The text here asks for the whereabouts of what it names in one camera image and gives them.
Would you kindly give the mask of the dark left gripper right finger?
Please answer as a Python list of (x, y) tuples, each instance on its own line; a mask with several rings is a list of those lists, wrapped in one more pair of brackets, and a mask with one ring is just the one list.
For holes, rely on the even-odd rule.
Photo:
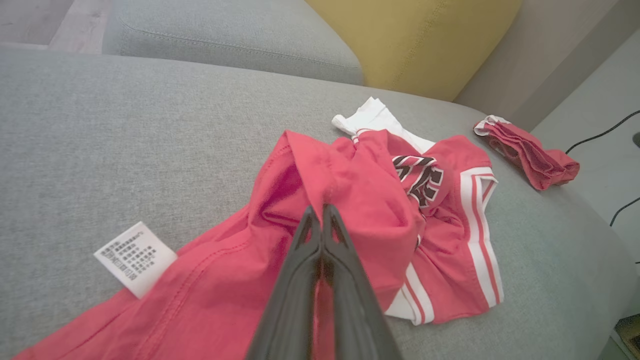
[(336, 360), (400, 360), (402, 353), (354, 242), (332, 204), (322, 212), (322, 264), (333, 292)]

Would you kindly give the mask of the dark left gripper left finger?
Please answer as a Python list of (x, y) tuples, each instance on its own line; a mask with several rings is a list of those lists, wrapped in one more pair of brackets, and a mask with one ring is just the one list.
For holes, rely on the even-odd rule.
[(247, 350), (247, 360), (310, 360), (313, 357), (321, 237), (320, 221), (309, 206), (302, 214), (279, 270)]

